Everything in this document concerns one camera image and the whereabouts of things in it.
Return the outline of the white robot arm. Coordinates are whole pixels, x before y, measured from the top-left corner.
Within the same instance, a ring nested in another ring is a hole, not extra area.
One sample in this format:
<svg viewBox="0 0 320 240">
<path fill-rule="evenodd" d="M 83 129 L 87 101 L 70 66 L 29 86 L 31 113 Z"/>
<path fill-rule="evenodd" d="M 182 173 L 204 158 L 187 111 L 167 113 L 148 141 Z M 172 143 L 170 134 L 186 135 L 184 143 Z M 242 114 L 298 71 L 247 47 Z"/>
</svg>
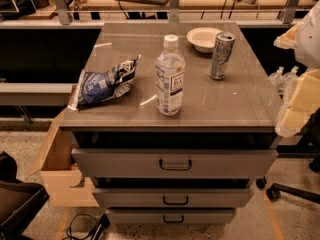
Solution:
<svg viewBox="0 0 320 240">
<path fill-rule="evenodd" d="M 279 136 L 291 137 L 320 108 L 320 1 L 298 24 L 277 37 L 274 45 L 293 49 L 295 60 L 307 67 L 300 77 L 287 82 L 275 126 Z"/>
</svg>

